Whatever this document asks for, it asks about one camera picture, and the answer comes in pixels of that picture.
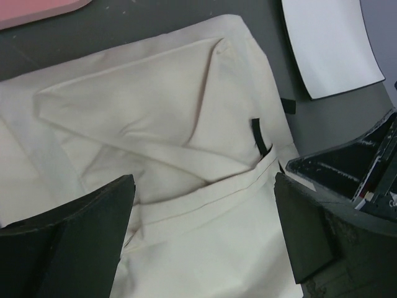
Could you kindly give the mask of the cream canvas backpack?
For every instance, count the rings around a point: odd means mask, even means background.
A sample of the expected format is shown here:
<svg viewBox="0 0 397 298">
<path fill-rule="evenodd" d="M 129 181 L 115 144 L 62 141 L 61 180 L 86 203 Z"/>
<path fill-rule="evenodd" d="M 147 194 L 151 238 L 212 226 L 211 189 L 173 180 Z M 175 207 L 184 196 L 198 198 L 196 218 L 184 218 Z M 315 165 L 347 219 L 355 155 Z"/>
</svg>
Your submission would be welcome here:
<svg viewBox="0 0 397 298">
<path fill-rule="evenodd" d="M 274 195 L 297 156 L 236 15 L 1 83 L 2 224 L 134 177 L 112 297 L 301 297 Z"/>
</svg>

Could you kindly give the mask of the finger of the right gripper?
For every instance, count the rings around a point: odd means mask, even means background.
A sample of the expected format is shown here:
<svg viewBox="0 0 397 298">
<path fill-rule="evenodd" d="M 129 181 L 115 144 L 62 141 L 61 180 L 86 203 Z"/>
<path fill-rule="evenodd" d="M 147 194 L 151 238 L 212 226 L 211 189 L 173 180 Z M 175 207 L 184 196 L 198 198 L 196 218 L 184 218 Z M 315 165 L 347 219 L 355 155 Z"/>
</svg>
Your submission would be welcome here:
<svg viewBox="0 0 397 298">
<path fill-rule="evenodd" d="M 287 170 L 352 203 L 373 192 L 396 153 L 396 109 L 345 144 L 295 158 Z"/>
</svg>

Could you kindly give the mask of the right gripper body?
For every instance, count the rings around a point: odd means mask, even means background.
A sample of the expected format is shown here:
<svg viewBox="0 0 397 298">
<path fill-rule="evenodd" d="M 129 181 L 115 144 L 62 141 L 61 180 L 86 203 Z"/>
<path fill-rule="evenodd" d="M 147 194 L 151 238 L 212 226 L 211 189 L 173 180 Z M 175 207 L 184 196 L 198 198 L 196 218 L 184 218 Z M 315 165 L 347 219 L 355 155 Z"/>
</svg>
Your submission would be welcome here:
<svg viewBox="0 0 397 298">
<path fill-rule="evenodd" d="M 356 210 L 396 222 L 396 124 L 391 124 L 354 197 Z"/>
</svg>

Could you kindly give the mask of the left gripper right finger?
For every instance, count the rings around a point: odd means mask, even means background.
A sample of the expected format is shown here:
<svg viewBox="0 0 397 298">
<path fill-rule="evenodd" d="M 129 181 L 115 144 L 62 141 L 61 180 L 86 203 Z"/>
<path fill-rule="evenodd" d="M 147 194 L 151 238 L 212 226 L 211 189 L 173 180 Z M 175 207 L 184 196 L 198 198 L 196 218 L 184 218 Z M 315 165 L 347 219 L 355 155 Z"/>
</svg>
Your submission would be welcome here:
<svg viewBox="0 0 397 298">
<path fill-rule="evenodd" d="M 396 223 L 282 173 L 275 177 L 274 192 L 304 297 L 396 297 Z"/>
</svg>

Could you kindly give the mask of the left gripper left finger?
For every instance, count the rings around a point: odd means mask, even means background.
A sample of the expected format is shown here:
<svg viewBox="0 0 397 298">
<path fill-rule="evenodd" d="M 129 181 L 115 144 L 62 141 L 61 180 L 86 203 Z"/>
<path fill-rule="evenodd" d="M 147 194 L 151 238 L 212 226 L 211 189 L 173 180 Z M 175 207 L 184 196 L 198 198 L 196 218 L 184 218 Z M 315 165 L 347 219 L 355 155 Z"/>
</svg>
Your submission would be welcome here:
<svg viewBox="0 0 397 298">
<path fill-rule="evenodd" d="M 1 297 L 109 297 L 135 196 L 124 175 L 1 229 Z"/>
</svg>

